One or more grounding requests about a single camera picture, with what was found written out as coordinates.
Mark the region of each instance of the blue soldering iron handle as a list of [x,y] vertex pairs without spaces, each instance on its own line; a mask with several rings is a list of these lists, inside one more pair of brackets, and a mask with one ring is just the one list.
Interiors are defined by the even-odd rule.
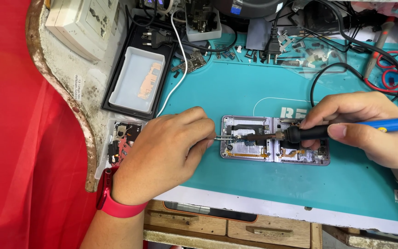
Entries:
[[398,118],[385,119],[367,122],[358,122],[357,124],[369,125],[383,132],[396,132],[398,131]]

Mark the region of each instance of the left hand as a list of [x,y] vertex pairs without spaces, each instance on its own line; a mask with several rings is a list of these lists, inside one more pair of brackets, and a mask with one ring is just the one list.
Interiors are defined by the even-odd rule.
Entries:
[[113,176],[113,199],[139,205],[184,183],[215,137],[201,107],[149,121]]

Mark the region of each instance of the red smartwatch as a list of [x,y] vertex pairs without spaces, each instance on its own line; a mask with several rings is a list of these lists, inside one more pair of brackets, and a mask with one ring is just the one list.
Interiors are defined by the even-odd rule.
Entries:
[[118,168],[119,166],[106,168],[102,172],[102,176],[99,179],[98,184],[96,208],[113,217],[130,218],[141,213],[147,206],[148,202],[141,205],[128,206],[118,203],[111,198],[110,193],[113,186],[113,174],[116,173]]

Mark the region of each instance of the red fabric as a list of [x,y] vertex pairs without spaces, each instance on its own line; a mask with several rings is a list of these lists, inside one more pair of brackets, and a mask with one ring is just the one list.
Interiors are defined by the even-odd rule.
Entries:
[[77,248],[96,195],[81,128],[30,59],[29,4],[0,1],[0,248]]

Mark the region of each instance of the white wall socket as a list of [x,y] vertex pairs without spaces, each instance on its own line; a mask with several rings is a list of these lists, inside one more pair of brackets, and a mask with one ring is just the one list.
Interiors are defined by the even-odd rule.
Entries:
[[102,60],[118,0],[54,0],[46,27],[88,60]]

